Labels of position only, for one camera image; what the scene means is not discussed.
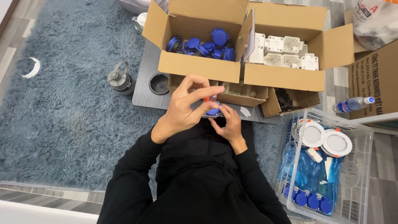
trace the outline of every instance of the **plastic water bottle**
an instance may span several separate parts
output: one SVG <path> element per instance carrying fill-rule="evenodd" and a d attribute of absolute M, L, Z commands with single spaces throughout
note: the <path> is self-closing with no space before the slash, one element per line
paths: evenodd
<path fill-rule="evenodd" d="M 353 110 L 360 110 L 374 102 L 375 102 L 375 99 L 373 97 L 363 98 L 361 96 L 358 96 L 358 97 L 348 99 L 346 101 L 341 101 L 341 102 L 333 105 L 333 111 L 335 111 L 336 113 L 346 113 L 346 112 L 350 112 Z"/>

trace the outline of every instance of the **white bottle cap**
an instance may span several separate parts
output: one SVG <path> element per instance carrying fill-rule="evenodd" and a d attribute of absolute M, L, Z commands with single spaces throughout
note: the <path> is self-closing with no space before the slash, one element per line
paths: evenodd
<path fill-rule="evenodd" d="M 363 99 L 363 101 L 366 104 L 372 104 L 375 102 L 375 99 L 373 97 L 366 97 L 365 99 Z"/>

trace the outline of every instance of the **white plastic bag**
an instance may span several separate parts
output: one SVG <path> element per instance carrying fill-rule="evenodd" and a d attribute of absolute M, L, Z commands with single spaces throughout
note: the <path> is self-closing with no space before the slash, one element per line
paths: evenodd
<path fill-rule="evenodd" d="M 353 28 L 359 42 L 369 50 L 398 39 L 398 1 L 359 0 Z"/>
<path fill-rule="evenodd" d="M 141 14 L 148 12 L 150 0 L 115 0 L 125 9 L 129 10 L 134 14 Z M 168 0 L 155 0 L 155 2 L 167 13 L 169 8 Z"/>

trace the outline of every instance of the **gray tray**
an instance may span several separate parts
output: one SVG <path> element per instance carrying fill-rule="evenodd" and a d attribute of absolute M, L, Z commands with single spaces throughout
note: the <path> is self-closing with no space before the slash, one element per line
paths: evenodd
<path fill-rule="evenodd" d="M 136 106 L 145 106 L 157 109 L 167 110 L 170 103 L 171 94 L 166 93 L 164 95 L 156 95 L 152 93 L 149 89 L 149 79 L 155 73 L 158 73 L 158 64 L 160 58 L 160 50 L 152 42 L 146 40 L 144 52 L 142 53 L 142 59 L 140 64 L 140 69 L 137 75 L 137 82 L 135 85 L 133 104 Z M 234 108 L 242 120 L 250 120 L 262 123 L 279 124 L 281 121 L 280 116 L 272 116 L 265 118 L 260 106 L 248 107 L 247 108 L 251 116 L 246 117 L 240 112 L 241 105 L 235 105 L 225 102 L 220 102 L 222 104 L 227 104 L 231 108 Z M 191 105 L 192 109 L 196 109 L 201 104 L 201 101 L 197 101 Z"/>

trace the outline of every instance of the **white plastic bin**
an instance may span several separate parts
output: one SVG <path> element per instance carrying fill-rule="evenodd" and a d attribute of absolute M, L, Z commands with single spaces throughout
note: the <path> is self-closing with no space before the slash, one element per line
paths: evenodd
<path fill-rule="evenodd" d="M 339 128 L 352 141 L 352 151 L 343 159 L 340 168 L 339 191 L 337 204 L 331 216 L 326 216 L 311 210 L 307 207 L 301 207 L 291 202 L 293 188 L 290 188 L 289 195 L 286 197 L 281 194 L 283 186 L 287 183 L 294 183 L 299 163 L 301 151 L 302 136 L 298 141 L 295 154 L 289 159 L 283 159 L 277 165 L 273 183 L 275 183 L 275 192 L 279 200 L 293 212 L 317 219 L 321 222 L 330 224 L 366 224 L 368 209 L 368 191 L 369 191 L 369 173 L 371 164 L 373 130 L 370 127 L 356 124 L 350 120 L 327 114 L 317 109 L 307 109 L 303 111 L 287 114 L 287 125 L 282 139 L 282 148 L 280 154 L 284 155 L 283 149 L 289 141 L 294 141 L 291 135 L 292 124 L 298 119 L 303 118 L 316 121 L 323 126 L 333 129 Z M 281 166 L 293 166 L 291 179 L 286 172 L 282 172 L 280 181 L 278 181 L 279 168 Z"/>

